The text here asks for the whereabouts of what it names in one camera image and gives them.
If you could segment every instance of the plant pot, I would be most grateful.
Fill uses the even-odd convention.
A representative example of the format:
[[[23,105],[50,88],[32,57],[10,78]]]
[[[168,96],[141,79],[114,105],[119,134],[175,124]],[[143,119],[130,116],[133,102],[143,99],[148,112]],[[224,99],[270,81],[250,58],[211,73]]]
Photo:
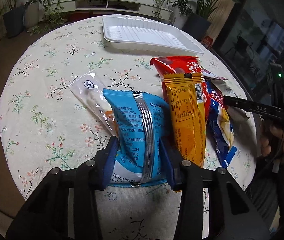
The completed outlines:
[[[24,6],[17,7],[3,14],[3,21],[8,38],[13,38],[23,31]]]
[[[30,29],[39,23],[39,2],[31,3],[25,10],[24,26]]]
[[[201,41],[205,32],[210,27],[211,23],[197,14],[192,14],[188,17],[182,31],[188,33],[193,38]]]

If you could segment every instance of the orange snack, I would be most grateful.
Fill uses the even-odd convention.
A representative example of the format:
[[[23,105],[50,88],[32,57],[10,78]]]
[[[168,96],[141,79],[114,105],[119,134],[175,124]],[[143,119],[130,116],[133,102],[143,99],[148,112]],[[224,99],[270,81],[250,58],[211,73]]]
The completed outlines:
[[[201,73],[165,74],[175,145],[183,158],[203,167],[205,110]]]

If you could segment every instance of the metal bolt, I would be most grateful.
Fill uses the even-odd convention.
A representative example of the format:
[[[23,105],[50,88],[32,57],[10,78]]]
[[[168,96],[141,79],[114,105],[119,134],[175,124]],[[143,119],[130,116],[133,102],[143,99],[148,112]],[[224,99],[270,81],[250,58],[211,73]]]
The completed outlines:
[[[182,161],[182,165],[188,167],[191,165],[191,162],[189,160],[184,160]]]
[[[52,174],[58,174],[59,171],[60,171],[59,168],[53,168],[53,169],[51,170],[51,173],[52,173]]]
[[[88,160],[88,161],[86,162],[86,165],[89,166],[89,167],[92,167],[92,166],[95,165],[95,161],[94,161],[94,160]]]
[[[217,168],[217,171],[218,171],[219,173],[221,173],[221,174],[225,174],[225,173],[226,173],[226,169],[223,168],[223,167]]]

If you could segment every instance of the floral tablecloth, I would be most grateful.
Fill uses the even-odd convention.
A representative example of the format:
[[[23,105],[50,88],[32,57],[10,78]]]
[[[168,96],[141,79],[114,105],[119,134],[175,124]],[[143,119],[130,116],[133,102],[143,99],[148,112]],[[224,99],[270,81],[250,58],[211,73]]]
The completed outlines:
[[[200,56],[203,67],[229,78],[227,84],[242,98],[244,91],[211,52]],[[162,95],[152,57],[164,54],[112,48],[103,38],[102,17],[58,28],[32,44],[13,67],[0,99],[0,134],[12,177],[27,199],[53,167],[75,168],[104,148],[110,134],[75,98],[67,85],[95,69],[115,90]],[[229,172],[242,188],[255,171],[256,131],[253,117],[235,125],[238,148]],[[219,166],[215,144],[208,135],[204,167]],[[208,233],[208,193],[204,194],[204,228]],[[107,187],[97,192],[104,239],[173,239],[181,193],[168,184],[152,187]]]

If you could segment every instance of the red snack bag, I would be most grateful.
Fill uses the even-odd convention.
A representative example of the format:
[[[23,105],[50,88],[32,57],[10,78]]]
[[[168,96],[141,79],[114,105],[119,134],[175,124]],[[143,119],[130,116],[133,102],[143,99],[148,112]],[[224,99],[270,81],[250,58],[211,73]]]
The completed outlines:
[[[172,56],[172,57],[157,57],[152,58],[150,65],[155,65],[155,68],[162,80],[163,97],[165,101],[168,101],[166,86],[164,83],[164,74],[175,73],[201,73],[201,67],[197,63],[197,57],[191,56]],[[208,94],[207,86],[203,74],[202,78],[202,92],[205,108],[205,120],[208,118],[211,100]]]

